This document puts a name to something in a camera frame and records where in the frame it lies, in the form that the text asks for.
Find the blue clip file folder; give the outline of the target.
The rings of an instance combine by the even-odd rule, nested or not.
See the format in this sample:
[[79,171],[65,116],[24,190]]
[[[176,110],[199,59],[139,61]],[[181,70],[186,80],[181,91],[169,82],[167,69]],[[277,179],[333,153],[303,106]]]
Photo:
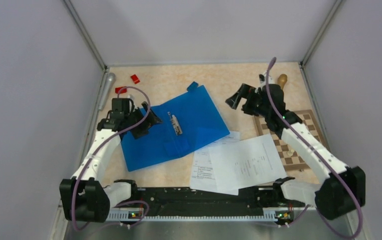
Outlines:
[[130,172],[184,157],[230,133],[204,85],[151,110],[162,123],[138,139],[128,132],[121,140]]

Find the English printed paper sheet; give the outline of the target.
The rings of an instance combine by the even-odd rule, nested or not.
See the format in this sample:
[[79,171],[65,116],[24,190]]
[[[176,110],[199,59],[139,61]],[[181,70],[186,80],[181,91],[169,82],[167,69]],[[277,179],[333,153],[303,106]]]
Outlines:
[[208,150],[219,191],[253,187],[287,177],[270,134],[219,144]]

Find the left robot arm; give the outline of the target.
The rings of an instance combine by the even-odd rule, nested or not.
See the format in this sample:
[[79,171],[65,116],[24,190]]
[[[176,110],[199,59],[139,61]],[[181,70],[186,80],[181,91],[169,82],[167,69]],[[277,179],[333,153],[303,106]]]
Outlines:
[[101,180],[124,135],[130,133],[134,139],[141,138],[162,120],[147,101],[136,107],[130,97],[113,98],[111,106],[97,124],[92,145],[79,168],[60,183],[61,202],[69,221],[103,223],[117,204],[132,207],[139,200],[139,193],[133,189],[134,181],[117,180],[102,186]]

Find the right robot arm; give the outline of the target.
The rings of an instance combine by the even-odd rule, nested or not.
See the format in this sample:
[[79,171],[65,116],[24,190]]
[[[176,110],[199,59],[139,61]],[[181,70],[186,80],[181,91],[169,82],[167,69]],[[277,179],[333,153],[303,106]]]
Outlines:
[[295,112],[286,109],[280,85],[263,82],[253,87],[244,83],[225,102],[235,110],[241,99],[246,100],[241,110],[263,118],[268,130],[295,150],[319,181],[311,184],[292,177],[279,179],[272,192],[276,205],[285,206],[291,200],[312,205],[328,220],[365,206],[365,172],[336,158]]

